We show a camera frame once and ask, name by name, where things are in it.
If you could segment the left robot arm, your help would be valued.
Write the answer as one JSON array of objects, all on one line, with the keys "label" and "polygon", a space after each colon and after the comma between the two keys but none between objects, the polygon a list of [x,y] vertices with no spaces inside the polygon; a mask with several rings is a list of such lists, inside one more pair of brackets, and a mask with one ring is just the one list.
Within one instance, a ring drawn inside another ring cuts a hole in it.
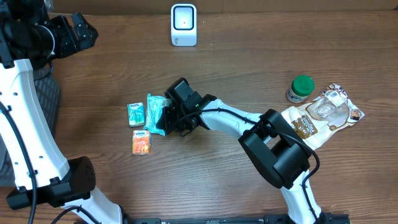
[{"label": "left robot arm", "polygon": [[49,17],[44,1],[1,2],[1,137],[10,156],[13,210],[41,203],[75,212],[87,223],[130,223],[96,186],[90,159],[66,159],[49,129],[34,72],[94,46],[97,30],[80,13]]}]

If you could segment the green lid jar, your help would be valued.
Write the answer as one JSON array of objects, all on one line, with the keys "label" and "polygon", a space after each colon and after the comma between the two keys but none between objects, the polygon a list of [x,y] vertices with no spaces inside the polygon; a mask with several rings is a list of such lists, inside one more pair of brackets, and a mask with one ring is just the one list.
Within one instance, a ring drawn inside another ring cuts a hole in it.
[{"label": "green lid jar", "polygon": [[285,95],[292,103],[302,103],[315,88],[313,79],[307,75],[300,75],[294,78],[288,87]]}]

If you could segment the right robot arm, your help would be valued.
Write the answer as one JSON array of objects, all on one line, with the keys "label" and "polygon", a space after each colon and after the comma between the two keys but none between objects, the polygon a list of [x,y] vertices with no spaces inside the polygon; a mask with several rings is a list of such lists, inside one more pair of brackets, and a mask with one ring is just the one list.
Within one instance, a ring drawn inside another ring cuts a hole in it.
[{"label": "right robot arm", "polygon": [[309,158],[319,157],[304,143],[276,110],[248,113],[228,106],[213,95],[201,96],[182,77],[165,91],[169,104],[157,126],[166,134],[177,131],[181,137],[201,126],[223,132],[238,140],[258,173],[281,189],[294,223],[322,223],[322,210],[316,204],[309,178]]}]

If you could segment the teal wipes pack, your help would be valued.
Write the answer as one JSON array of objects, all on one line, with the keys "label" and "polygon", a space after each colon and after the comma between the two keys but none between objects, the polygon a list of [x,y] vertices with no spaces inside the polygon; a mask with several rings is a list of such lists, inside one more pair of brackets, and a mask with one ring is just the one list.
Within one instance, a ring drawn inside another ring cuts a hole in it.
[{"label": "teal wipes pack", "polygon": [[147,110],[144,129],[152,134],[165,136],[164,128],[158,128],[157,123],[161,120],[163,108],[170,105],[170,99],[163,96],[152,96],[147,94]]}]

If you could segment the beige paper pouch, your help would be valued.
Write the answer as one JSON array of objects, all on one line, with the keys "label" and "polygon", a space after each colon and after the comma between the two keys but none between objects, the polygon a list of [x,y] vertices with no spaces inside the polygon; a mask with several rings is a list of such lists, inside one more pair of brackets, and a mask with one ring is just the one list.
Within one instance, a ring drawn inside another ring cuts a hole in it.
[{"label": "beige paper pouch", "polygon": [[332,83],[313,101],[291,106],[281,115],[311,149],[321,147],[337,131],[356,124],[364,113],[342,86]]}]

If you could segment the orange tissue pack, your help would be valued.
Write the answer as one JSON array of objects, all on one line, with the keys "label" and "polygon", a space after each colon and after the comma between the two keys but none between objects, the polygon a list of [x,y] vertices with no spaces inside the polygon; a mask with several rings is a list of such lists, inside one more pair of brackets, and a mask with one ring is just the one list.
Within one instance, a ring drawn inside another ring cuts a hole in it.
[{"label": "orange tissue pack", "polygon": [[134,155],[150,154],[151,135],[148,130],[134,130],[132,135],[132,153]]}]

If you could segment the blue white package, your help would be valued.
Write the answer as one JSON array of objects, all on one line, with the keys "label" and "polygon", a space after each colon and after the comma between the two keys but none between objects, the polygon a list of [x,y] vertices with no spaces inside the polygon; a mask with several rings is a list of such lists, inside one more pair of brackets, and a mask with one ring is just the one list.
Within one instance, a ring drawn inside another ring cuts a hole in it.
[{"label": "blue white package", "polygon": [[142,102],[127,104],[127,114],[130,127],[144,125],[144,105]]}]

